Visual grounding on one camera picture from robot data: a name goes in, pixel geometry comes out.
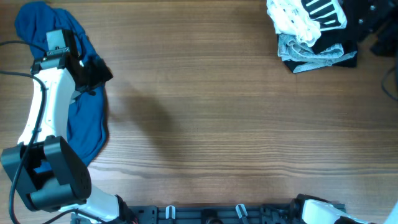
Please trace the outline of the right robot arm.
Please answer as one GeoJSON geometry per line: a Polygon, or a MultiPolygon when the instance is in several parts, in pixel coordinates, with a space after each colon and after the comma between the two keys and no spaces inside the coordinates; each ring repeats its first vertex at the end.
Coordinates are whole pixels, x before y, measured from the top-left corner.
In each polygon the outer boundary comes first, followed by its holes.
{"type": "MultiPolygon", "coordinates": [[[[336,44],[342,44],[348,53],[353,53],[358,42],[376,33],[377,41],[371,46],[371,52],[379,57],[397,58],[397,0],[349,0],[338,1],[338,5],[347,19],[346,28],[321,35],[311,47],[316,56],[336,44]]],[[[364,223],[327,200],[303,194],[291,201],[287,211],[289,223],[364,223]]]]}

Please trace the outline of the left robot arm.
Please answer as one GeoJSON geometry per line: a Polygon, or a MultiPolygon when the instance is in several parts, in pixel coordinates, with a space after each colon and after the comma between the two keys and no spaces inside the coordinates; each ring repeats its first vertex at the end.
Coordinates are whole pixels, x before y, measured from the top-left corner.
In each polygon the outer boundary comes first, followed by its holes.
{"type": "Polygon", "coordinates": [[[47,32],[48,49],[34,60],[27,77],[34,94],[26,126],[18,143],[3,150],[1,164],[12,185],[9,216],[15,196],[32,212],[58,212],[50,223],[66,214],[88,223],[138,223],[139,219],[118,195],[103,192],[91,183],[87,166],[68,144],[67,120],[70,103],[93,82],[81,63],[71,30],[47,32]]]}

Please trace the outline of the white t-shirt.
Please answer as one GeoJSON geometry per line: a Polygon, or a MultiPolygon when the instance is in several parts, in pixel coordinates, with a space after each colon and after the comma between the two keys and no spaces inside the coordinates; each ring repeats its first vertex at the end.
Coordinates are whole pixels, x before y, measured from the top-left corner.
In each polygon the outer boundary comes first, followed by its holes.
{"type": "Polygon", "coordinates": [[[291,35],[309,47],[322,32],[344,29],[347,18],[338,0],[267,0],[276,34],[291,35]]]}

